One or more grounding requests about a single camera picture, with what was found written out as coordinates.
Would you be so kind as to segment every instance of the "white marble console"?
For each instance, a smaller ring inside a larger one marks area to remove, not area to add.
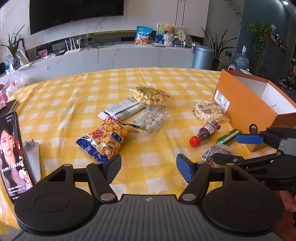
[[[26,69],[0,76],[0,83],[7,84],[26,78],[27,84],[93,71],[137,67],[191,68],[191,49],[163,48],[151,45],[116,44],[99,49],[84,48],[78,53],[40,59]]]

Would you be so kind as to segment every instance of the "green packet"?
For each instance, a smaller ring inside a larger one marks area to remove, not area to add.
[[[216,143],[221,143],[221,144],[227,145],[235,139],[235,137],[238,133],[239,133],[239,131],[237,129],[233,129],[232,131],[228,132],[226,135],[220,137],[216,141]]]

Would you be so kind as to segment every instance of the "orange cardboard box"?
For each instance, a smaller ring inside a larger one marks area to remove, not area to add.
[[[225,111],[233,128],[249,134],[255,124],[258,131],[266,127],[288,127],[296,125],[296,104],[269,80],[254,75],[222,70],[215,100]],[[263,147],[247,145],[250,151]]]

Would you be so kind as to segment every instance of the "yellow checkered tablecloth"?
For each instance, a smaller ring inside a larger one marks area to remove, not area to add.
[[[118,198],[124,193],[179,196],[185,181],[176,168],[176,155],[183,153],[192,161],[200,161],[219,137],[233,129],[229,123],[222,123],[212,140],[198,148],[189,145],[189,139],[203,125],[192,113],[194,102],[212,99],[219,76],[220,72],[199,69],[113,69],[43,81],[20,89],[11,99],[20,100],[17,113],[22,139],[40,143],[41,172],[45,177],[65,163],[83,168],[95,161],[75,142],[96,130],[102,123],[98,114],[129,97],[129,88],[149,85],[164,90],[170,95],[170,120],[155,135],[131,134],[125,138],[120,149],[122,168],[111,186]],[[267,147],[250,153],[245,145],[235,142],[230,147],[244,158],[275,152]],[[76,186],[88,191],[87,183]],[[2,182],[0,221],[17,227]]]

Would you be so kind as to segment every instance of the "woman on phone screen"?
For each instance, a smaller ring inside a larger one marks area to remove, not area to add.
[[[9,196],[18,195],[32,187],[24,159],[19,155],[11,123],[0,126],[1,175]]]

